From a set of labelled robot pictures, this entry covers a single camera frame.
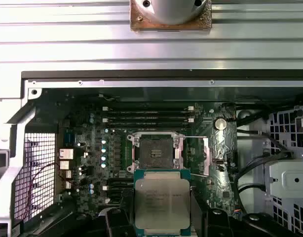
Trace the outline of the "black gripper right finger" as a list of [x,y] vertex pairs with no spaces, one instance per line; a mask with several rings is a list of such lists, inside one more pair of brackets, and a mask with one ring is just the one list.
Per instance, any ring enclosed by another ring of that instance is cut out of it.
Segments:
[[210,208],[196,189],[191,190],[191,224],[199,237],[296,237],[266,213],[250,213],[241,220]]

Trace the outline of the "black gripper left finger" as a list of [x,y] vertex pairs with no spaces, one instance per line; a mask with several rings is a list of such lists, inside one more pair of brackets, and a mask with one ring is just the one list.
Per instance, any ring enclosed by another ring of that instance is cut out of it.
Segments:
[[92,217],[82,212],[56,213],[28,229],[29,237],[134,237],[134,193],[123,192],[118,207]]

